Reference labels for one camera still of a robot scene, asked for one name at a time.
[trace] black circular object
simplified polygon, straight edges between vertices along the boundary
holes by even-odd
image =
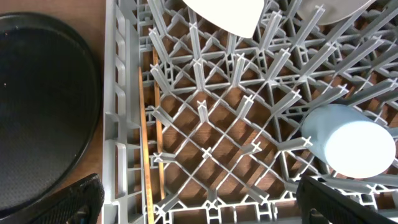
[[[48,16],[0,16],[0,218],[51,192],[79,161],[100,115],[85,41]]]

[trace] black pan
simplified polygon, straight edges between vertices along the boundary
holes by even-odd
[[[100,72],[76,31],[41,14],[0,16],[0,219],[65,179],[100,107]]]

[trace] plastic dish rack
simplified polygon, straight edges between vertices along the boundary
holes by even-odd
[[[147,221],[139,67],[156,223],[301,223],[295,191],[304,173],[398,222],[398,159],[381,175],[349,179],[310,154],[300,133],[309,110],[341,103],[398,138],[398,1],[321,27],[322,6],[302,21],[301,1],[265,2],[244,39],[181,1],[106,1],[103,224]]]

